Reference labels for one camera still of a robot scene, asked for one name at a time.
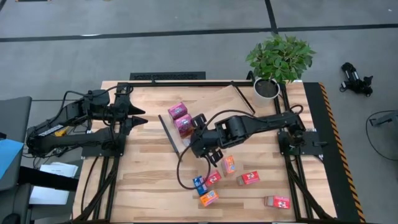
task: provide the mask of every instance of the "plant pot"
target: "plant pot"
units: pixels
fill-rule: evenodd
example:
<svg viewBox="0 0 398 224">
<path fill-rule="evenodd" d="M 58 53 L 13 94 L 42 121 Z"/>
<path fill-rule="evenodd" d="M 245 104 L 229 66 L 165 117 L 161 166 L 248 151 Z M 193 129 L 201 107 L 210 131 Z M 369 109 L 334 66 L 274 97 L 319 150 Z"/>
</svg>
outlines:
<svg viewBox="0 0 398 224">
<path fill-rule="evenodd" d="M 279 95 L 280 86 L 275 80 L 258 78 L 253 85 L 253 103 L 258 107 L 268 106 Z"/>
</svg>

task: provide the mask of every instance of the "white pot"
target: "white pot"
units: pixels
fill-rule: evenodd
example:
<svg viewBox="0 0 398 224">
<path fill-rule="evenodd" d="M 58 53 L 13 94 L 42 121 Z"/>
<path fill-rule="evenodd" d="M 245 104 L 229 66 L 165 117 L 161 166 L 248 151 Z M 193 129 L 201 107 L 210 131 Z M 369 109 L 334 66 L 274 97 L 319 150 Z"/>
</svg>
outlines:
<svg viewBox="0 0 398 224">
<path fill-rule="evenodd" d="M 276 85 L 277 85 L 277 93 L 276 93 L 276 95 L 275 96 L 273 96 L 273 97 L 265 97 L 265 96 L 261 96 L 257 91 L 256 91 L 256 83 L 259 81 L 259 80 L 262 80 L 261 78 L 258 78 L 255 82 L 254 82 L 254 85 L 253 85 L 253 90 L 254 90 L 254 94 L 253 94 L 253 103 L 254 103 L 254 105 L 256 105 L 256 106 L 258 106 L 258 107 L 265 107 L 265 106 L 268 106 L 270 103 L 272 103 L 273 101 L 274 101 L 274 98 L 275 97 L 277 97 L 278 95 L 279 95 L 279 92 L 280 92 L 280 86 L 279 86 L 279 84 L 278 83 L 276 83 L 276 81 L 275 80 L 272 80 L 272 81 L 274 81 L 275 83 L 276 83 Z"/>
</svg>

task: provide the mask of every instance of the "blue box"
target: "blue box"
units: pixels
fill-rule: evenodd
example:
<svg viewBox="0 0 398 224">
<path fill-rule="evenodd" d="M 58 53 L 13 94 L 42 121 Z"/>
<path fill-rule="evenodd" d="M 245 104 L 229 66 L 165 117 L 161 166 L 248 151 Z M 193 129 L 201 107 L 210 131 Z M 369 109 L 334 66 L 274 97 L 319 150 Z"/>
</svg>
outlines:
<svg viewBox="0 0 398 224">
<path fill-rule="evenodd" d="M 198 187 L 201 183 L 204 183 L 203 177 L 202 176 L 198 176 L 196 178 L 193 179 L 193 184 L 195 185 L 195 187 Z M 198 194 L 200 196 L 204 195 L 207 193 L 207 186 L 206 184 L 203 184 L 202 186 L 197 188 Z"/>
</svg>

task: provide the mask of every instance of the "potted plant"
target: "potted plant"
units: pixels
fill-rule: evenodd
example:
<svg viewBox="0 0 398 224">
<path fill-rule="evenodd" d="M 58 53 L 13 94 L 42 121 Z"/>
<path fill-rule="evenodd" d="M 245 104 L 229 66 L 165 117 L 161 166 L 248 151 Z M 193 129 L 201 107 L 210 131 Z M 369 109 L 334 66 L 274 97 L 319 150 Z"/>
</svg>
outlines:
<svg viewBox="0 0 398 224">
<path fill-rule="evenodd" d="M 315 54 L 306 41 L 296 37 L 282 38 L 274 34 L 262 44 L 257 44 L 246 57 L 254 67 L 254 97 L 256 106 L 266 106 L 280 92 L 279 84 L 301 79 L 302 73 L 312 65 Z"/>
</svg>

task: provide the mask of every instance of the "blue cloth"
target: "blue cloth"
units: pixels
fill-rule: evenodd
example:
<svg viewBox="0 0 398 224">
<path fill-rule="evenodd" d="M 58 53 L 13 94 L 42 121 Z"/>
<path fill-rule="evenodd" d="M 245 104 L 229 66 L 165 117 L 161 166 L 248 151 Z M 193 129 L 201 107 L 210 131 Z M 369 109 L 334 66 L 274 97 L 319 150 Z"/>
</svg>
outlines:
<svg viewBox="0 0 398 224">
<path fill-rule="evenodd" d="M 0 179 L 23 146 L 24 143 L 10 139 L 0 141 Z"/>
</svg>

